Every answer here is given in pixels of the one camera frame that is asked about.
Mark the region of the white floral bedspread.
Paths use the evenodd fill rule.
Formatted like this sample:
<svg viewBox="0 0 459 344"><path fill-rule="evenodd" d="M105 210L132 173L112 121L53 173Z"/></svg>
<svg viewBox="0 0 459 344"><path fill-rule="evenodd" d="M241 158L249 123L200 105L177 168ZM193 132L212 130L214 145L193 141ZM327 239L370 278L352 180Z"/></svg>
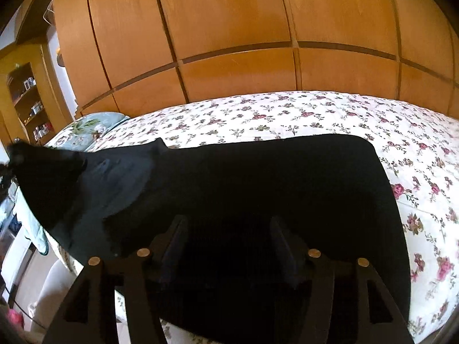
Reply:
<svg viewBox="0 0 459 344"><path fill-rule="evenodd" d="M428 343L458 307L458 122L410 103L338 92L236 95L129 118L86 151L350 134L368 140L393 189L409 254L408 329Z"/></svg>

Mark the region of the black pants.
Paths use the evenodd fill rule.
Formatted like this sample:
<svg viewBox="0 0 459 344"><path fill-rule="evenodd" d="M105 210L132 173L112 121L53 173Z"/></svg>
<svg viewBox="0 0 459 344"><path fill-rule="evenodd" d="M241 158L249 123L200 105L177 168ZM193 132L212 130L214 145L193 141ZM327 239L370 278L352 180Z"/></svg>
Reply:
<svg viewBox="0 0 459 344"><path fill-rule="evenodd" d="M273 218L400 218L374 147L356 136L176 149L156 139L97 152L19 141L8 152L1 188L16 181L83 268L93 256L148 248L175 217L187 218L164 259L160 323L218 343L273 343L273 305L289 272Z"/></svg>

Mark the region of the wooden shelf unit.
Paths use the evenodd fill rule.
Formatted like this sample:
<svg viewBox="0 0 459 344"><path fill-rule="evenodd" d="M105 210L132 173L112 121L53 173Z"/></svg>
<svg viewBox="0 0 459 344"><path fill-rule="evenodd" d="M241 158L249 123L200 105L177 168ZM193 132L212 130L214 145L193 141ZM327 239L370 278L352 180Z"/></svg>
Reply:
<svg viewBox="0 0 459 344"><path fill-rule="evenodd" d="M47 45L10 44L1 50L1 143L44 145L72 122Z"/></svg>

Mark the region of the wooden wardrobe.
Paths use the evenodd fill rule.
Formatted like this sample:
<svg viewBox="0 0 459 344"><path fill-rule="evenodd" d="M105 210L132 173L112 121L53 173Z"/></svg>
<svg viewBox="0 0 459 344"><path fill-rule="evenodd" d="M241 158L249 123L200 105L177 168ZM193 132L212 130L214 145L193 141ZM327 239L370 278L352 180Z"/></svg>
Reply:
<svg viewBox="0 0 459 344"><path fill-rule="evenodd" d="M323 90L458 115L458 33L434 0L54 0L82 114Z"/></svg>

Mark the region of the teal floral pillow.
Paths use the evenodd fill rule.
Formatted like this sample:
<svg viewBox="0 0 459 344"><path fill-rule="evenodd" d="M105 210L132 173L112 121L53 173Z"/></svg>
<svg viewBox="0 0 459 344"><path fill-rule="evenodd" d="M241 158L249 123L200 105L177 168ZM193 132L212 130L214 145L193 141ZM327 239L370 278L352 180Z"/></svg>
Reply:
<svg viewBox="0 0 459 344"><path fill-rule="evenodd" d="M101 112L82 116L59 131L45 146L72 151L86 151L99 138L128 119L128 116L115 112ZM16 196L16 214L18 221L26 229L26 238L35 245L36 250L41 255L47 255L49 253L47 236L43 227L32 214L21 188L18 188Z"/></svg>

